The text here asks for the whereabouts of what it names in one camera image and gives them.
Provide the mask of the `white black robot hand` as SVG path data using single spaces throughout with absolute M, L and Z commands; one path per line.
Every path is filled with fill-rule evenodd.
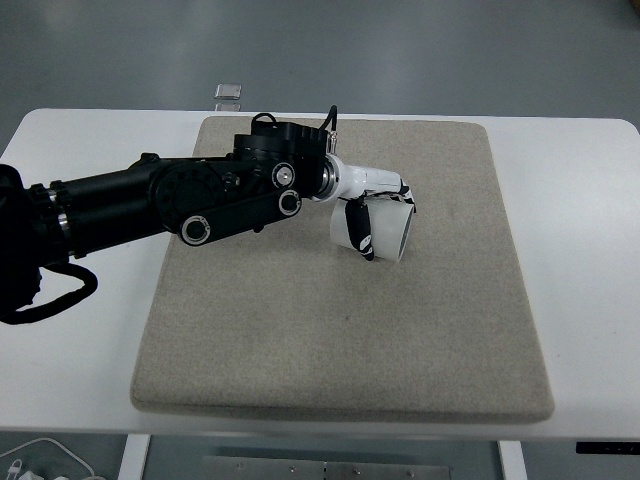
M 373 261 L 370 214 L 362 196 L 390 195 L 416 212 L 410 187 L 393 171 L 344 164 L 336 155 L 327 156 L 327 200 L 347 199 L 345 220 L 351 246 L 366 260 Z

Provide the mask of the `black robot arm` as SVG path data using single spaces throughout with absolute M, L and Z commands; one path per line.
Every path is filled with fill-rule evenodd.
M 411 202 L 394 172 L 352 167 L 335 153 L 337 115 L 319 127 L 260 113 L 222 157 L 145 153 L 129 168 L 25 187 L 1 169 L 1 270 L 36 279 L 43 267 L 164 231 L 200 246 L 296 215 L 304 200 L 343 199 L 355 246 L 371 259 L 363 219 L 369 197 Z

